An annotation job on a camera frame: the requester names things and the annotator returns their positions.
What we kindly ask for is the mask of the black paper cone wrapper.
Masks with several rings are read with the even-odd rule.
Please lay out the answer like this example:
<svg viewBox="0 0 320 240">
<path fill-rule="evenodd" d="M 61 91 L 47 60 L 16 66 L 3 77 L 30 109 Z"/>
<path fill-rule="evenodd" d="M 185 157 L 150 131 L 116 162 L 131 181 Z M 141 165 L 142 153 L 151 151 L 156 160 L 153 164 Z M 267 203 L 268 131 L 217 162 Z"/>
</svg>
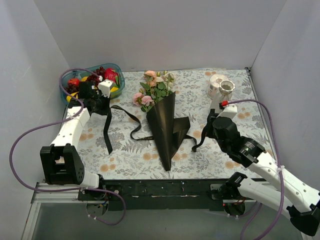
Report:
<svg viewBox="0 0 320 240">
<path fill-rule="evenodd" d="M 165 171 L 170 171 L 172 158 L 183 140 L 192 139 L 188 135 L 191 127 L 187 116 L 175 118 L 176 94 L 172 93 L 157 102 L 146 114 L 149 128 L 158 155 Z"/>
</svg>

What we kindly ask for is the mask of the pink flower bouquet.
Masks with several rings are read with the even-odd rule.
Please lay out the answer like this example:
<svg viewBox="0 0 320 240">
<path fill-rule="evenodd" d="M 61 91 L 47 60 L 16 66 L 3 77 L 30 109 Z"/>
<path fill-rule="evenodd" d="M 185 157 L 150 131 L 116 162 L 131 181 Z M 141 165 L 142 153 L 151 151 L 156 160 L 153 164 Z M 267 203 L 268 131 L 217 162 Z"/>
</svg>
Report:
<svg viewBox="0 0 320 240">
<path fill-rule="evenodd" d="M 173 72 L 147 70 L 143 73 L 144 82 L 132 97 L 132 103 L 147 113 L 155 104 L 173 93 L 176 75 Z"/>
</svg>

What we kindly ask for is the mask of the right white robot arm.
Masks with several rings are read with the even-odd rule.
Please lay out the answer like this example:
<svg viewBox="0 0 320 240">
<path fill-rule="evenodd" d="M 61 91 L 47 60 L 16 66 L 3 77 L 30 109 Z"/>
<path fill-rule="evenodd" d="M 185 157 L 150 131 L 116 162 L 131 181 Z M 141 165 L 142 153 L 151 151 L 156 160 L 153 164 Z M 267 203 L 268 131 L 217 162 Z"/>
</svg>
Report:
<svg viewBox="0 0 320 240">
<path fill-rule="evenodd" d="M 245 175 L 235 173 L 226 186 L 227 195 L 237 199 L 247 194 L 262 204 L 289 217 L 300 232 L 315 236 L 320 227 L 320 192 L 299 180 L 280 165 L 255 140 L 242 136 L 229 113 L 208 118 L 206 136 L 215 139 L 222 152 L 234 162 L 257 173 L 275 190 L 254 183 Z"/>
</svg>

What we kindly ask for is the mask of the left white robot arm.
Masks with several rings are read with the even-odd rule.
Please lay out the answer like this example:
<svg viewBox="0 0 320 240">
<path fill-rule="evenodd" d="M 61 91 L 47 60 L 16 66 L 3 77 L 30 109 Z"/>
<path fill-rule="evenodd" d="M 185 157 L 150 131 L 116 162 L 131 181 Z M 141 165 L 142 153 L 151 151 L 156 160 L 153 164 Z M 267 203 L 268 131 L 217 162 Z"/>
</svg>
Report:
<svg viewBox="0 0 320 240">
<path fill-rule="evenodd" d="M 78 185 L 89 188 L 89 194 L 95 200 L 101 200 L 106 196 L 106 187 L 100 183 L 100 177 L 91 173 L 85 166 L 77 152 L 78 143 L 84 126 L 92 113 L 107 115 L 110 110 L 110 93 L 113 82 L 103 80 L 97 85 L 81 82 L 78 100 L 69 102 L 66 118 L 57 137 L 51 145 L 43 146 L 40 150 L 40 159 L 49 185 Z"/>
</svg>

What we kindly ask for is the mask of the white ceramic vase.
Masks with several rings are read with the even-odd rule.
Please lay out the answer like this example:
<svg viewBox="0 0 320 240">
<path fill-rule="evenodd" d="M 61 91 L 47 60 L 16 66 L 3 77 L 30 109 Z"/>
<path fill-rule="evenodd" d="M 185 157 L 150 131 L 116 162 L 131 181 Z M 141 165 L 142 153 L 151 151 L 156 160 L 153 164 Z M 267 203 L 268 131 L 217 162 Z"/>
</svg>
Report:
<svg viewBox="0 0 320 240">
<path fill-rule="evenodd" d="M 218 114 L 221 112 L 219 104 L 222 101 L 231 101 L 233 90 L 235 89 L 235 85 L 230 80 L 223 80 L 220 83 L 219 89 L 215 93 L 211 104 L 210 104 L 210 114 L 214 117 L 218 117 Z"/>
</svg>

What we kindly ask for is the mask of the dark red grapes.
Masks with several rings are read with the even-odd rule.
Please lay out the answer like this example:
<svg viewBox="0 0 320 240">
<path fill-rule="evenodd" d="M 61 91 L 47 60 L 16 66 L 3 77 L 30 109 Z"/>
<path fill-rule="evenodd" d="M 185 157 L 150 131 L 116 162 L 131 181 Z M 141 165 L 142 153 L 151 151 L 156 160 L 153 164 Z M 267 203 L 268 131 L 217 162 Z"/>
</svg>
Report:
<svg viewBox="0 0 320 240">
<path fill-rule="evenodd" d="M 104 80 L 104 74 L 106 69 L 102 66 L 96 67 L 92 70 L 85 71 L 85 70 L 72 70 L 62 79 L 62 86 L 64 90 L 71 94 L 74 92 L 80 92 L 81 86 L 84 86 L 84 83 L 88 83 L 93 85 L 93 89 L 98 88 L 98 84 Z M 81 81 L 83 77 L 88 77 L 87 81 Z M 78 78 L 80 80 L 79 86 L 68 86 L 68 80 L 72 78 Z"/>
</svg>

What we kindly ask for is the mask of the small orange fruit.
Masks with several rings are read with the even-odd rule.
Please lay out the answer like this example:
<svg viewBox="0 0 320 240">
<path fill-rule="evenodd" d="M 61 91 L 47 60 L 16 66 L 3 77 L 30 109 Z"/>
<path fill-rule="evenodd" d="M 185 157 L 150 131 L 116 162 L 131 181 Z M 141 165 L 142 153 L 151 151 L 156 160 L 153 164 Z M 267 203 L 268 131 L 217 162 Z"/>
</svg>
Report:
<svg viewBox="0 0 320 240">
<path fill-rule="evenodd" d="M 86 82 L 87 79 L 88 79 L 88 76 L 84 76 L 84 77 L 81 79 L 81 81 L 82 81 L 82 82 Z"/>
</svg>

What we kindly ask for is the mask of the yellow mango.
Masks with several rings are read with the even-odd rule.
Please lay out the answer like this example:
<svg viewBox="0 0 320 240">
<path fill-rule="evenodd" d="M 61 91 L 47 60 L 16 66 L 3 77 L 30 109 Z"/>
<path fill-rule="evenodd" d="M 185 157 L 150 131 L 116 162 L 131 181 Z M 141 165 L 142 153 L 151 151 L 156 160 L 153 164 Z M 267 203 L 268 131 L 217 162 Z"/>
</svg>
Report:
<svg viewBox="0 0 320 240">
<path fill-rule="evenodd" d="M 72 97 L 78 99 L 79 92 L 73 92 L 71 95 L 66 96 L 66 101 L 69 103 L 72 100 Z"/>
</svg>

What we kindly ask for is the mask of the red apple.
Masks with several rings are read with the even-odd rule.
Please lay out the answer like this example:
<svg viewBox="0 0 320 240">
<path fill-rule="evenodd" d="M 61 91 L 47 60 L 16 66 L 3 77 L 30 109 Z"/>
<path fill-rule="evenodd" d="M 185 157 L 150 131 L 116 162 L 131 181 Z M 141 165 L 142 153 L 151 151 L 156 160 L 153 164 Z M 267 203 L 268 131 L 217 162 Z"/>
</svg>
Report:
<svg viewBox="0 0 320 240">
<path fill-rule="evenodd" d="M 78 87 L 80 84 L 80 80 L 78 78 L 71 78 L 67 82 L 68 86 Z"/>
</svg>

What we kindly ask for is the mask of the pink dragon fruit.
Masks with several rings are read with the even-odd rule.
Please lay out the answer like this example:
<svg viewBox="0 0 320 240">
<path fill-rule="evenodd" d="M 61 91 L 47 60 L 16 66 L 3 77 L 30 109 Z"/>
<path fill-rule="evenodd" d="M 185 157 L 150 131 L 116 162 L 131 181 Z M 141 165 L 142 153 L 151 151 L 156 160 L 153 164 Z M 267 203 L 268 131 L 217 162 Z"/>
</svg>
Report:
<svg viewBox="0 0 320 240">
<path fill-rule="evenodd" d="M 119 74 L 113 68 L 107 68 L 105 70 L 104 79 L 114 82 L 117 88 L 121 85 Z"/>
</svg>

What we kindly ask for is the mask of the teal plastic fruit basket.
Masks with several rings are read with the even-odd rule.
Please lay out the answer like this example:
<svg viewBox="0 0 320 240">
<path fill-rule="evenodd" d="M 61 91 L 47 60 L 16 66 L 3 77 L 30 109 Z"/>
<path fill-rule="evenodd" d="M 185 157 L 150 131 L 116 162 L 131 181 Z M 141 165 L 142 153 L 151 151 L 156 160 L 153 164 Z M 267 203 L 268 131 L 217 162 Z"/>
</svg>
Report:
<svg viewBox="0 0 320 240">
<path fill-rule="evenodd" d="M 100 65 L 97 65 L 97 66 L 88 67 L 85 71 L 90 72 L 90 70 L 93 70 L 96 67 L 99 68 L 100 66 L 102 66 L 105 69 L 113 68 L 118 73 L 118 75 L 120 77 L 120 87 L 118 87 L 117 91 L 111 92 L 110 93 L 110 97 L 111 97 L 111 99 L 119 97 L 122 94 L 122 91 L 123 91 L 123 89 L 125 87 L 125 78 L 124 78 L 124 75 L 122 73 L 121 68 L 118 65 L 116 65 L 115 63 L 105 63 L 105 64 L 100 64 Z M 66 73 L 62 74 L 62 76 L 60 77 L 60 82 L 61 82 L 62 86 L 63 86 L 63 77 L 66 76 L 67 74 L 69 74 L 73 70 L 81 70 L 81 71 L 83 71 L 83 69 L 71 69 L 71 70 L 68 70 Z"/>
</svg>

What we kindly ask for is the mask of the floral table mat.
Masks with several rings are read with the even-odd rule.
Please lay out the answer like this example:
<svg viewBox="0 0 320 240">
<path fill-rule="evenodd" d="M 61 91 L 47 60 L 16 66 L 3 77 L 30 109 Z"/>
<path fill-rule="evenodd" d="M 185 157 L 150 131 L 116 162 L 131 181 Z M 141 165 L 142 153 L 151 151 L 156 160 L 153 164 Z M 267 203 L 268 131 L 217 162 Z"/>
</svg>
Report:
<svg viewBox="0 0 320 240">
<path fill-rule="evenodd" d="M 250 178 L 256 178 L 254 172 L 232 161 L 223 153 L 214 139 L 207 138 L 203 145 L 192 151 L 194 142 L 201 139 L 202 129 L 206 125 L 211 99 L 207 95 L 210 73 L 229 69 L 193 69 L 176 70 L 175 91 L 176 118 L 188 117 L 190 129 L 188 135 L 171 160 L 171 170 L 165 171 L 156 145 L 146 140 L 151 135 L 146 115 L 132 102 L 133 95 L 144 80 L 141 71 L 128 71 L 122 94 L 111 100 L 119 109 L 112 111 L 112 120 L 108 135 L 113 148 L 108 152 L 103 127 L 106 118 L 92 114 L 83 128 L 77 151 L 85 168 L 101 174 L 106 180 L 142 180 L 142 179 L 215 179 L 229 178 L 234 172 L 242 172 Z M 233 100 L 253 99 L 254 91 L 245 88 L 240 79 L 228 76 L 234 83 Z"/>
</svg>

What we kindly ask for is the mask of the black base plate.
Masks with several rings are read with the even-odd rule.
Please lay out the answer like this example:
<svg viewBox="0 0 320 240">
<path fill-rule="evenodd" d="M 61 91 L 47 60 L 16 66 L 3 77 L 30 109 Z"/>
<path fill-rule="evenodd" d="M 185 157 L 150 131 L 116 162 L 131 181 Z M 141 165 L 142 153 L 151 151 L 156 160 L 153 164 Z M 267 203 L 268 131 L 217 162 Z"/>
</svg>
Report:
<svg viewBox="0 0 320 240">
<path fill-rule="evenodd" d="M 119 194 L 127 210 L 222 211 L 226 192 L 216 191 L 228 180 L 216 179 L 139 179 L 103 180 L 106 190 Z"/>
</svg>

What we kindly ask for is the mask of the aluminium rail frame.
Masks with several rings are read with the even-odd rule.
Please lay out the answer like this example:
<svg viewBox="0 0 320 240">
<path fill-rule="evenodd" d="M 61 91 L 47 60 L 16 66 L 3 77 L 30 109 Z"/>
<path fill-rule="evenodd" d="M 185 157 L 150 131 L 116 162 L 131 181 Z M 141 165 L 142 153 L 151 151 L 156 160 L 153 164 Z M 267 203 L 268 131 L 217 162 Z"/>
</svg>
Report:
<svg viewBox="0 0 320 240">
<path fill-rule="evenodd" d="M 209 71 L 207 71 L 208 74 L 214 75 L 215 72 L 210 73 Z M 240 82 L 244 84 L 245 87 L 240 87 L 240 89 L 251 89 L 251 91 L 254 91 L 254 88 L 251 84 L 251 78 L 250 78 L 250 74 L 248 74 L 250 71 L 248 70 L 248 68 L 246 68 L 245 70 L 218 70 L 218 74 L 219 73 L 223 73 L 224 80 L 229 80 L 227 77 L 235 77 L 236 79 L 240 79 Z M 241 174 L 246 176 L 249 180 L 252 180 L 255 184 L 260 184 L 262 186 L 264 186 L 265 188 L 270 188 L 272 190 L 275 190 L 275 188 L 270 184 L 267 183 L 266 181 L 255 181 L 254 179 L 249 178 L 247 175 L 242 174 L 240 172 L 235 172 L 234 174 Z M 229 217 L 233 217 L 235 219 L 240 219 L 242 217 L 245 217 L 247 215 L 249 215 L 252 211 L 254 211 L 255 206 L 258 204 L 257 202 L 259 202 L 258 200 L 252 199 L 250 197 L 248 197 L 247 194 L 240 194 L 239 192 L 235 191 L 235 187 L 232 186 L 233 180 L 231 179 L 232 176 L 227 179 L 227 181 L 225 182 L 225 184 L 221 185 L 219 188 L 216 189 L 216 191 L 220 191 L 220 192 L 226 192 L 227 194 L 231 195 L 231 200 L 223 200 L 223 205 L 226 208 L 226 212 L 227 212 L 227 216 Z M 113 201 L 121 201 L 122 203 L 117 203 L 117 205 L 114 203 L 112 203 L 113 205 L 111 205 L 108 209 L 110 211 L 120 211 L 121 210 L 121 205 L 124 207 L 124 211 L 127 210 L 126 207 L 126 203 L 125 200 L 116 192 L 112 192 L 110 190 L 107 190 L 103 185 L 102 185 L 102 181 L 105 180 L 103 179 L 103 177 L 101 175 L 99 175 L 99 189 L 102 189 L 102 191 L 97 191 L 97 189 L 88 189 L 85 187 L 69 187 L 68 186 L 61 186 L 61 185 L 47 185 L 45 184 L 44 186 L 39 185 L 39 187 L 53 187 L 52 189 L 41 189 L 41 188 L 36 188 L 36 196 L 38 195 L 43 195 L 44 196 L 48 196 L 46 200 L 43 200 L 43 202 L 45 201 L 49 201 L 49 202 L 53 202 L 54 197 L 57 197 L 58 200 L 63 201 L 63 197 L 61 196 L 62 193 L 67 193 L 67 195 L 75 195 L 73 196 L 76 201 L 84 201 L 84 202 L 98 202 L 98 201 L 104 201 L 103 203 L 101 203 L 101 206 L 110 206 L 110 203 Z M 234 210 L 236 210 L 235 206 L 238 207 L 245 207 L 244 206 L 244 202 L 247 200 L 253 200 L 256 201 L 253 206 L 250 208 L 250 210 L 248 210 L 245 213 L 242 213 L 242 211 L 238 211 L 237 213 L 233 214 L 230 213 L 230 209 L 228 210 L 228 206 L 230 206 L 230 208 L 234 207 Z M 253 216 L 256 216 L 256 214 L 258 213 L 258 210 L 261 209 L 262 203 L 259 202 L 259 207 L 256 209 L 256 212 L 253 214 Z M 281 213 L 283 216 L 285 216 L 286 218 L 289 219 L 289 217 L 283 213 Z M 302 232 L 300 232 L 302 235 L 303 240 L 313 240 L 312 236 L 306 235 Z"/>
</svg>

